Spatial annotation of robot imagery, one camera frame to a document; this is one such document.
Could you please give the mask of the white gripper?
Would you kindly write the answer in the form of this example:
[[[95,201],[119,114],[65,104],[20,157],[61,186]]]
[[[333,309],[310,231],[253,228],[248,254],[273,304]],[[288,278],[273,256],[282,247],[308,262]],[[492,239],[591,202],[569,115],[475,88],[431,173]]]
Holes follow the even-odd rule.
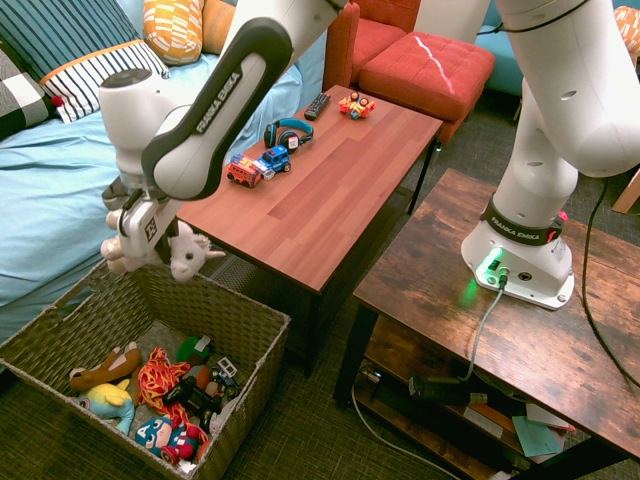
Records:
[[[141,258],[154,249],[161,262],[169,265],[171,248],[166,232],[180,207],[181,202],[174,199],[163,202],[142,198],[128,201],[117,226],[124,255]]]

